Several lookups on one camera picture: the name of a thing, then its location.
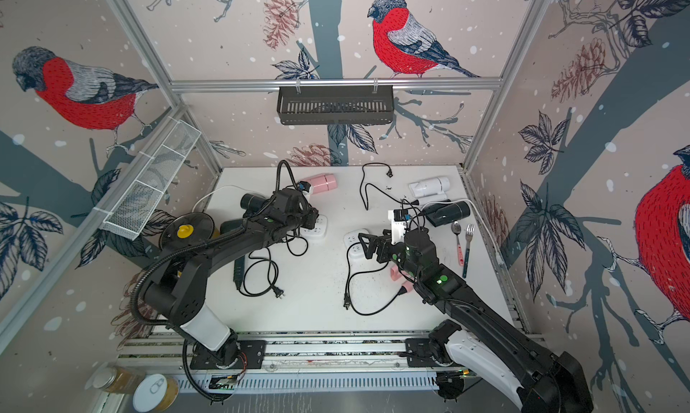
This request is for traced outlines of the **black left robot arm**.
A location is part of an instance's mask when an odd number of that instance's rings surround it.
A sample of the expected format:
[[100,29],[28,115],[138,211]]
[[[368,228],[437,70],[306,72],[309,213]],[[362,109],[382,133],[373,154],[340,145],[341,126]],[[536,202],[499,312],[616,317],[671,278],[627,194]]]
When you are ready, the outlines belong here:
[[136,283],[130,314],[141,324],[171,328],[213,354],[233,351],[235,332],[207,305],[208,279],[227,264],[282,242],[290,232],[314,228],[318,217],[303,192],[276,190],[239,228],[164,253]]

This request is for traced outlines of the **pink hair dryer near arm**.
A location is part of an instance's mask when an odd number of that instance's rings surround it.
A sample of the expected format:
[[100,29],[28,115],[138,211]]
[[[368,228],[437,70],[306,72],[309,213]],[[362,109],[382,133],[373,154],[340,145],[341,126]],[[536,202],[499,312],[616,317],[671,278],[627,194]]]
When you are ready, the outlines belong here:
[[393,265],[390,268],[389,274],[393,282],[401,284],[399,294],[406,294],[414,291],[413,282],[407,278],[406,274],[400,272],[397,265]]

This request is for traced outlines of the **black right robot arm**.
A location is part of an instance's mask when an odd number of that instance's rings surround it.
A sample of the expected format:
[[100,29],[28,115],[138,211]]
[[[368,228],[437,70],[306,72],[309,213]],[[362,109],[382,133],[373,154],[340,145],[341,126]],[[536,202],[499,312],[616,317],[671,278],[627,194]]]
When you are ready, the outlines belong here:
[[410,274],[422,301],[447,316],[429,335],[440,364],[469,368],[523,412],[593,411],[580,362],[567,352],[553,353],[497,314],[440,261],[427,229],[409,231],[400,242],[389,232],[358,239],[366,259]]

